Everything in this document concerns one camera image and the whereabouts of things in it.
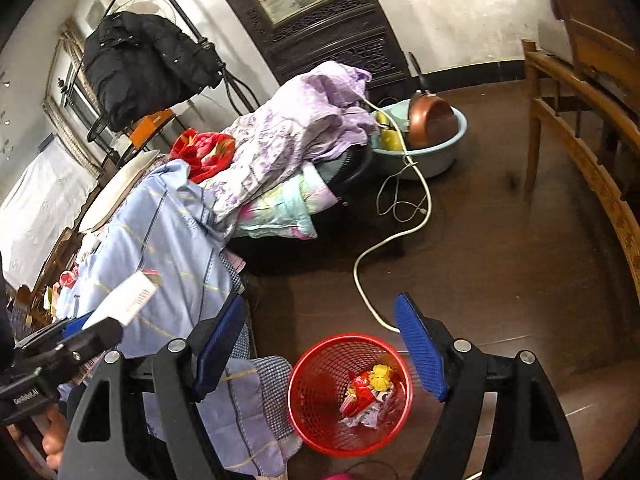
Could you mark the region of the person's left hand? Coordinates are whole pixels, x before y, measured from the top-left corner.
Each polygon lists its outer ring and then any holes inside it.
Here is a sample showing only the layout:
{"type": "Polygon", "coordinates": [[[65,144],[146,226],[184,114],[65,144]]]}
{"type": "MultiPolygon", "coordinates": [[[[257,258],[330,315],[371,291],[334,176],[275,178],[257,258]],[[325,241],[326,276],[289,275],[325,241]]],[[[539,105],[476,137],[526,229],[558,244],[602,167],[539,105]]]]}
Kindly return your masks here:
{"type": "Polygon", "coordinates": [[[46,417],[50,425],[42,437],[42,447],[46,453],[47,465],[52,470],[58,471],[61,467],[70,425],[65,416],[60,413],[58,404],[49,406],[46,411],[46,417]]]}

